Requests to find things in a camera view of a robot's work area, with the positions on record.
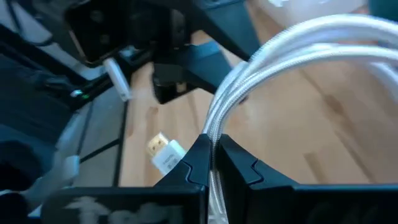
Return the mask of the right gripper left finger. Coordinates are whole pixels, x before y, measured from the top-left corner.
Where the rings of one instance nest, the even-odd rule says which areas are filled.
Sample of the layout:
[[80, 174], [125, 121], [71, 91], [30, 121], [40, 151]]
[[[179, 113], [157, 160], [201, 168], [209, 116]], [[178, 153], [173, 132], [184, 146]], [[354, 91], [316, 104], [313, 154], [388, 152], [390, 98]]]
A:
[[184, 151], [172, 140], [154, 156], [154, 165], [163, 175], [156, 186], [209, 186], [211, 141], [206, 134], [197, 137], [191, 148]]

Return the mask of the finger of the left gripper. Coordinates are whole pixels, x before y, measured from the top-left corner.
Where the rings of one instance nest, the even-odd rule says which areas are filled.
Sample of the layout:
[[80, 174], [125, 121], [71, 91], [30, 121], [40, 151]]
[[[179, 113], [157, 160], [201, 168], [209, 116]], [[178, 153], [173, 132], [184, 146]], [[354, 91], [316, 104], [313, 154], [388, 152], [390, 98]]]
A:
[[194, 26], [247, 61], [259, 48], [259, 39], [246, 4], [241, 0], [191, 0]]
[[215, 41], [158, 51], [152, 61], [154, 95], [162, 105], [196, 88], [214, 94], [231, 71]]

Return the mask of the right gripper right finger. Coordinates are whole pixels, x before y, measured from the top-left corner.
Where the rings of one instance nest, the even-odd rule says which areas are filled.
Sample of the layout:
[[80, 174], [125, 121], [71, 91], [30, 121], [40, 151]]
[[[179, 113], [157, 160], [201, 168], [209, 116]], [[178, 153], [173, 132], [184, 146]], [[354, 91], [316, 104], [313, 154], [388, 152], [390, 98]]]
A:
[[243, 183], [252, 189], [297, 185], [297, 182], [275, 170], [250, 152], [245, 150], [227, 134], [222, 134], [219, 141], [219, 152], [230, 165], [221, 165], [233, 176], [243, 178]]

